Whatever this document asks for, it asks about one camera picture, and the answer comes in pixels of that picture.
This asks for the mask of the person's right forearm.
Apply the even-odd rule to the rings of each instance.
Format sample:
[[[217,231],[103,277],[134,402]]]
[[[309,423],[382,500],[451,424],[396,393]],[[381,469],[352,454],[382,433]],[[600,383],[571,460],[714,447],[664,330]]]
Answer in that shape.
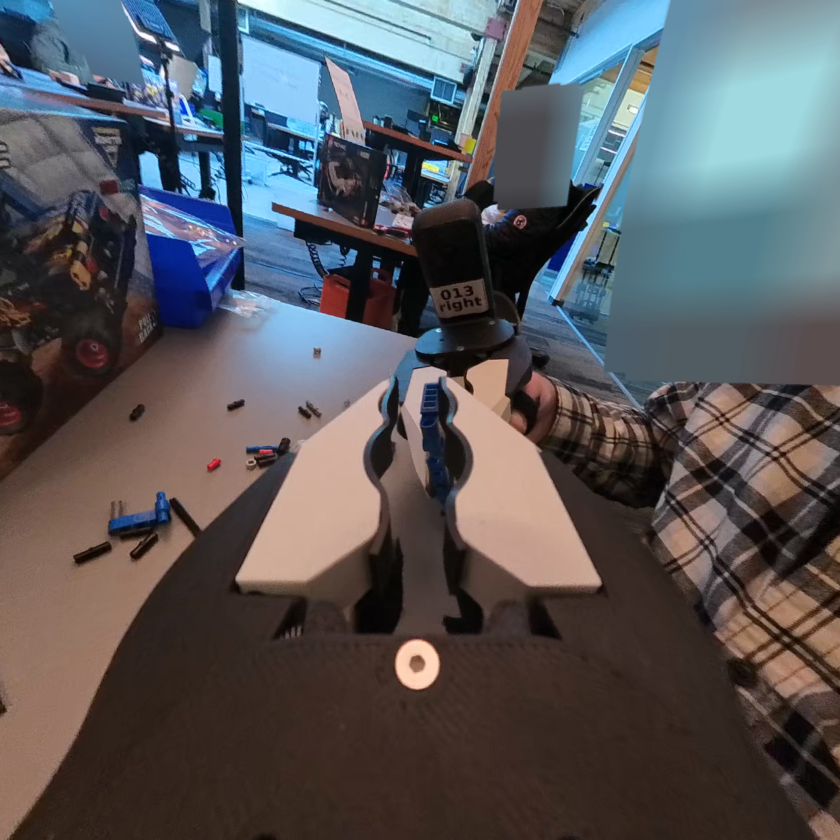
[[[667,424],[648,411],[604,402],[551,381],[559,407],[541,448],[605,499],[635,509],[655,507],[671,466]]]

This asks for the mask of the wooden post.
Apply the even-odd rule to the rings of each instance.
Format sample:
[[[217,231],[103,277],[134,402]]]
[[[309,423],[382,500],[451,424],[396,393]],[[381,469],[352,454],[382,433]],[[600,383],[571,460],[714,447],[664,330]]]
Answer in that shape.
[[[513,12],[497,74],[493,82],[482,122],[476,149],[472,154],[466,188],[487,179],[497,147],[498,124],[501,113],[501,94],[512,91],[522,71],[524,59],[537,26],[543,1],[518,1]]]

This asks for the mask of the metal cart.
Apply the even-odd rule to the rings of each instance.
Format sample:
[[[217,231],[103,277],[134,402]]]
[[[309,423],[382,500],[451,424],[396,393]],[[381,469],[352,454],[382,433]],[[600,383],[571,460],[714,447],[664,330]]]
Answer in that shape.
[[[597,323],[602,317],[602,306],[610,290],[621,230],[615,225],[604,226],[602,238],[594,255],[584,259],[581,279],[573,299],[573,318]]]

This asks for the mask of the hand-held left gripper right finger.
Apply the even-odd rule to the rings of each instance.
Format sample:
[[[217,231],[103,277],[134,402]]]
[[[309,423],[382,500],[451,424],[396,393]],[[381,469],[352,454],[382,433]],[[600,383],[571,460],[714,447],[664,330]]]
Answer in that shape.
[[[533,596],[594,594],[602,578],[535,444],[454,380],[447,420],[465,447],[451,502],[464,551],[456,586],[481,607]]]

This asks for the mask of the toy truck printed box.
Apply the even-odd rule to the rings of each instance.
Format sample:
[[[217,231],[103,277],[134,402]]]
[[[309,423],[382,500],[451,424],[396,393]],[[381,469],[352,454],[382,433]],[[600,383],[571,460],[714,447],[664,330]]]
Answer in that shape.
[[[161,336],[129,128],[2,97],[1,477]]]

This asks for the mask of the cardboard sign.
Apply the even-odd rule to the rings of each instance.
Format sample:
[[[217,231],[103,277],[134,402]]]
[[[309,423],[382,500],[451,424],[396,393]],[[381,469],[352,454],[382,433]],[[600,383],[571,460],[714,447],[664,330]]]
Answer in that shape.
[[[366,145],[366,129],[348,72],[329,57],[325,57],[325,65],[339,105],[340,136],[342,139],[355,144]]]

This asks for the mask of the black printed box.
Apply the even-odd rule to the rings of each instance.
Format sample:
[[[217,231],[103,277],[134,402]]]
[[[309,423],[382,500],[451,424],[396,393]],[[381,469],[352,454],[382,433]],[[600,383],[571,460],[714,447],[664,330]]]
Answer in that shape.
[[[318,204],[358,227],[372,229],[385,179],[385,154],[327,134],[318,162]]]

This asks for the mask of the person's right hand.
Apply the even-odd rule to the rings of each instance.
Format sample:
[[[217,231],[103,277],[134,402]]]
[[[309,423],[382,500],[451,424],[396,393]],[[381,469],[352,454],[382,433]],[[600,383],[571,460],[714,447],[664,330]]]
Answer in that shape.
[[[541,447],[548,440],[559,407],[556,385],[533,372],[511,399],[509,424],[527,440]]]

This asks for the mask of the wooden table with monitors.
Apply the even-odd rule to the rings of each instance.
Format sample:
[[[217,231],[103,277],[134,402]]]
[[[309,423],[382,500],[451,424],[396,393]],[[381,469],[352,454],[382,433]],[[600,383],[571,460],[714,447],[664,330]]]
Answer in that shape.
[[[223,132],[210,129],[194,120],[184,122],[181,117],[170,118],[168,112],[163,109],[134,101],[95,98],[90,96],[89,91],[84,87],[74,86],[63,80],[55,80],[35,70],[21,69],[20,73],[22,74],[20,79],[2,75],[2,87],[22,89],[31,98],[49,102],[54,106],[61,104],[118,119],[141,120],[144,126],[154,127],[155,138],[165,140],[169,137],[180,151],[197,154],[201,182],[200,196],[208,200],[215,199],[210,154],[223,152]]]

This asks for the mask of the person's plaid shirt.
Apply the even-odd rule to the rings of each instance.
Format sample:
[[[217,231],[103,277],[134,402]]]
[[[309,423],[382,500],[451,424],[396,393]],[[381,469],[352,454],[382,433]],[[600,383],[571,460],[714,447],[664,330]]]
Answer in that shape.
[[[652,547],[714,633],[752,740],[838,838],[838,386],[672,383]]]

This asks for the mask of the whiteboard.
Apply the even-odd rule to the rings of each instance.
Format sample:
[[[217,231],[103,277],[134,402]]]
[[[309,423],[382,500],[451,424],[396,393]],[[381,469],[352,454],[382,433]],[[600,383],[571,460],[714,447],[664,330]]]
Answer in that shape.
[[[321,64],[246,35],[242,46],[245,104],[316,125]]]

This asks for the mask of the small clear plastic bag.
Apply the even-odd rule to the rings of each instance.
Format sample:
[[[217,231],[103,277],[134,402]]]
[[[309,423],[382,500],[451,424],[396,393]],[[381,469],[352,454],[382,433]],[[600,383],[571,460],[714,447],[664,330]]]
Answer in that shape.
[[[229,289],[220,298],[217,309],[233,313],[244,319],[266,320],[277,310],[280,301],[249,291]]]

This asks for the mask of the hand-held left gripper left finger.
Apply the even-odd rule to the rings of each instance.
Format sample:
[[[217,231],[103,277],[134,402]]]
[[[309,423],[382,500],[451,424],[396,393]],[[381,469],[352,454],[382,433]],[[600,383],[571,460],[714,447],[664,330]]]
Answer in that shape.
[[[245,595],[327,602],[346,615],[401,596],[401,555],[383,477],[394,459],[396,378],[310,437],[235,576]]]

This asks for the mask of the orange bag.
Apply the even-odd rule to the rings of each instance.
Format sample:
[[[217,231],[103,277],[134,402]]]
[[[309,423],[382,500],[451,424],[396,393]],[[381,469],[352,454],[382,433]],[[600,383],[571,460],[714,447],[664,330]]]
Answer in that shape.
[[[379,266],[371,268],[364,290],[351,269],[335,269],[322,279],[318,310],[338,319],[348,318],[348,306],[361,315],[367,326],[392,330],[396,307],[393,273]]]

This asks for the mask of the long wooden table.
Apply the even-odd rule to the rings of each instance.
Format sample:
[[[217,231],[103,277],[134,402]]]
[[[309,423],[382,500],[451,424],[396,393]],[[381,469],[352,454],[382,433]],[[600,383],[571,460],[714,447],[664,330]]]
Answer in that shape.
[[[400,151],[406,153],[403,167],[402,186],[413,202],[424,206],[423,188],[421,187],[422,166],[426,161],[456,161],[471,165],[472,157],[458,148],[450,149],[446,145],[433,144],[374,122],[363,121],[366,144],[374,150]]]

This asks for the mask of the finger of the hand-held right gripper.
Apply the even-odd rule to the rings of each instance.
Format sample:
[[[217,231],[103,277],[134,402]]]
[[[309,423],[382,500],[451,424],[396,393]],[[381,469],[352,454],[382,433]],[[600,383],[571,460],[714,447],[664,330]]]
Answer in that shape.
[[[467,370],[467,390],[504,422],[511,420],[508,360],[484,360]]]
[[[402,420],[404,437],[410,450],[416,475],[426,494],[432,496],[433,492],[427,466],[427,451],[424,448],[424,435],[421,430],[424,391],[424,387],[408,388],[406,399],[401,407],[400,419]]]

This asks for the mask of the black pole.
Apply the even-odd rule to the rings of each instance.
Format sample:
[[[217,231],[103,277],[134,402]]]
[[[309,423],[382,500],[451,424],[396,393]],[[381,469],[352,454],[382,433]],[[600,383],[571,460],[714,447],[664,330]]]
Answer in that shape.
[[[242,116],[240,111],[238,4],[216,1],[217,40],[222,77],[224,172],[227,207],[236,235],[244,238]]]

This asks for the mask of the blue toy connector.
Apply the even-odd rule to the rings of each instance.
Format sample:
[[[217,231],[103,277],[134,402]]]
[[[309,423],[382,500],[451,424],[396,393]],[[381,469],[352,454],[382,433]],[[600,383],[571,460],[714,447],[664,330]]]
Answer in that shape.
[[[110,519],[108,520],[108,535],[120,537],[127,532],[156,529],[172,520],[171,503],[164,491],[155,494],[154,506],[148,511],[125,513],[121,500],[110,503]]]

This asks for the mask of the blue storage bin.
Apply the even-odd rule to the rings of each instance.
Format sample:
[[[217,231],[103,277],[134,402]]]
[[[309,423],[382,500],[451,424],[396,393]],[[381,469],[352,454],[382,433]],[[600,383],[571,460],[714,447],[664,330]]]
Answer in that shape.
[[[235,234],[227,206],[202,198],[141,185],[142,194],[157,198],[204,222]],[[220,298],[232,286],[242,266],[243,250],[213,268],[202,269],[186,244],[150,245],[152,275],[161,321],[166,327],[198,329],[217,309]]]

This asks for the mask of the blue toy beam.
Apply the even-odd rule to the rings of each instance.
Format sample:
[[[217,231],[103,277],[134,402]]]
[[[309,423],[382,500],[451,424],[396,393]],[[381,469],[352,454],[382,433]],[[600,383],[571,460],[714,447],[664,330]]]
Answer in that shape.
[[[421,399],[419,429],[427,467],[427,493],[444,509],[452,489],[446,463],[445,434],[440,415],[440,388],[435,382],[426,383]]]

